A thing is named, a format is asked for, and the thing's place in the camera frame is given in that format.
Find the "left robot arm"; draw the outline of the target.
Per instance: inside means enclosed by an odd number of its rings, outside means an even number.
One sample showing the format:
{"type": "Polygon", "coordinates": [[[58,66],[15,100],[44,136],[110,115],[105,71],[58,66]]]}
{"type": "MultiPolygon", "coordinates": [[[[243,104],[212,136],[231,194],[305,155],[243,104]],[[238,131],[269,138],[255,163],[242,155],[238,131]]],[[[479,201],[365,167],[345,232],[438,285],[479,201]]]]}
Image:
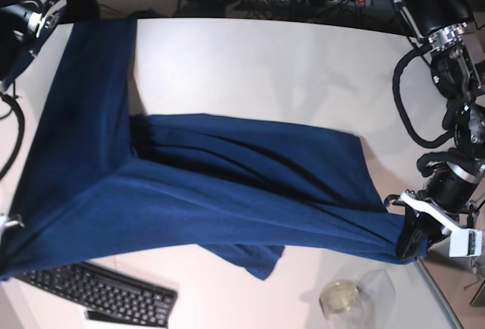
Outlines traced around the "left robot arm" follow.
{"type": "Polygon", "coordinates": [[[417,161],[424,189],[389,196],[405,208],[396,255],[407,261],[442,240],[452,257],[478,257],[483,234],[475,227],[480,205],[472,200],[484,176],[484,65],[472,58],[465,32],[474,20],[467,0],[391,0],[417,42],[393,71],[393,99],[408,135],[426,149],[417,161]],[[431,57],[433,84],[446,99],[443,134],[418,135],[401,96],[401,77],[415,58],[431,57]]]}

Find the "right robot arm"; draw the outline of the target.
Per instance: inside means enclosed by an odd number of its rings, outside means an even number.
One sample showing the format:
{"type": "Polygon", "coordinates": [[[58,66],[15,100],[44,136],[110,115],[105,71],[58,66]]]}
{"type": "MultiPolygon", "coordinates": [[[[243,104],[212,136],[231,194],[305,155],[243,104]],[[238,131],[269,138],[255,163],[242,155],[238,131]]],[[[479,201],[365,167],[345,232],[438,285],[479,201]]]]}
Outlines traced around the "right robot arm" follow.
{"type": "Polygon", "coordinates": [[[18,133],[14,148],[1,169],[4,177],[20,151],[25,117],[17,102],[15,80],[31,64],[59,24],[67,0],[1,0],[1,102],[14,114],[18,133]]]}

